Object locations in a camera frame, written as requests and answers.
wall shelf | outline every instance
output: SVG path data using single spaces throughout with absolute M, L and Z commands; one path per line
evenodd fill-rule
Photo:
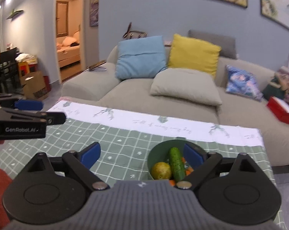
M 17 16 L 18 14 L 22 13 L 23 10 L 16 10 L 14 11 L 8 18 L 6 18 L 7 20 L 8 19 L 13 19 L 15 16 Z

floor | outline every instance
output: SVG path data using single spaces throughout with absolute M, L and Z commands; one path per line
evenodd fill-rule
M 43 111 L 49 110 L 61 97 L 61 85 L 52 88 L 49 97 L 44 100 Z M 289 166 L 273 167 L 277 188 L 282 195 L 282 209 L 285 224 L 289 230 Z
M 49 110 L 61 97 L 61 86 L 62 85 L 56 85 L 52 87 L 52 90 L 49 92 L 49 96 L 43 101 L 43 111 Z
M 65 81 L 68 78 L 75 76 L 82 71 L 82 66 L 80 62 L 72 63 L 61 68 L 61 80 Z

metal screw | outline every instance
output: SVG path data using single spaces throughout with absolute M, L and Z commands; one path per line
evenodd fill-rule
M 187 181 L 180 181 L 176 184 L 179 189 L 190 189 L 192 184 Z
M 108 185 L 105 182 L 95 182 L 92 184 L 92 187 L 95 190 L 104 190 L 107 189 Z

yellow pillow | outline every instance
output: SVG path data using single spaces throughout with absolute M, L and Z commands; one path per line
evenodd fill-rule
M 220 51 L 221 47 L 207 41 L 175 34 L 168 67 L 196 69 L 215 78 Z

door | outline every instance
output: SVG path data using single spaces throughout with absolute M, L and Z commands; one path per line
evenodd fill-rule
M 56 37 L 68 36 L 68 2 L 56 1 Z

